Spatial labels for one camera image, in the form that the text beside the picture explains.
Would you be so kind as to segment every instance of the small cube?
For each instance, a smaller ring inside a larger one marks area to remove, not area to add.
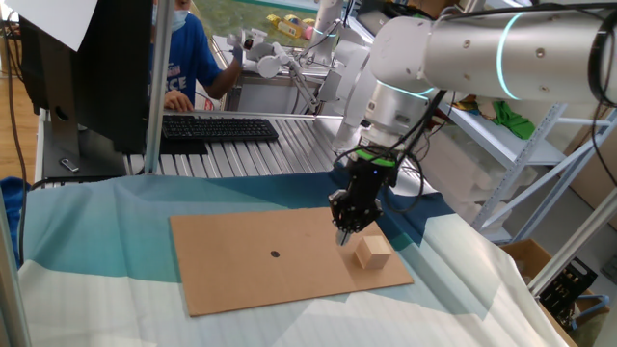
[[[364,270],[383,269],[391,254],[384,236],[365,236],[356,248],[356,256]]]

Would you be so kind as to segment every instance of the face mask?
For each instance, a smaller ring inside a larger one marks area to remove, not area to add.
[[[186,24],[186,16],[188,11],[174,11],[174,21],[172,22],[172,32],[180,29]]]
[[[152,5],[152,26],[156,25],[156,14],[158,12],[158,5]],[[174,11],[174,19],[172,21],[172,32],[179,30],[186,24],[186,16],[189,15],[188,11]]]

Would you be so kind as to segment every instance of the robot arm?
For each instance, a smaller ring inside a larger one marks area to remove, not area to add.
[[[381,29],[369,61],[378,84],[364,114],[372,126],[350,155],[347,188],[330,195],[339,245],[383,215],[377,194],[394,186],[398,163],[444,96],[439,91],[614,104],[617,8],[590,14],[554,6],[436,22],[399,17]]]

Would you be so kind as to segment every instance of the computer monitor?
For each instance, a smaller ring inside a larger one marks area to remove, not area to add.
[[[151,21],[152,0],[98,0],[75,52],[21,18],[26,91],[51,117],[44,177],[124,175],[115,149],[143,151]]]

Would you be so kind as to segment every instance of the black keyboard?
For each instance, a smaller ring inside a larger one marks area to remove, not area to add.
[[[279,138],[268,120],[196,119],[193,116],[163,116],[163,134],[168,140],[207,142]]]

